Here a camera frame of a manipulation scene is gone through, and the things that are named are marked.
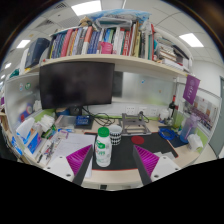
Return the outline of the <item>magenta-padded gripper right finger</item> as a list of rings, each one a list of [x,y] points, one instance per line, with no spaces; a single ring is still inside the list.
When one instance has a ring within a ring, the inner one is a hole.
[[[133,157],[143,185],[150,184],[180,170],[180,167],[169,157],[157,156],[137,145],[133,146]]]

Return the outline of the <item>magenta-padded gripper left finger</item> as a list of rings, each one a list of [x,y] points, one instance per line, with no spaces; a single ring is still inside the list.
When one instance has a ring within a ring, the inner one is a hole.
[[[88,145],[68,156],[58,156],[44,170],[81,186],[92,157],[93,147]]]

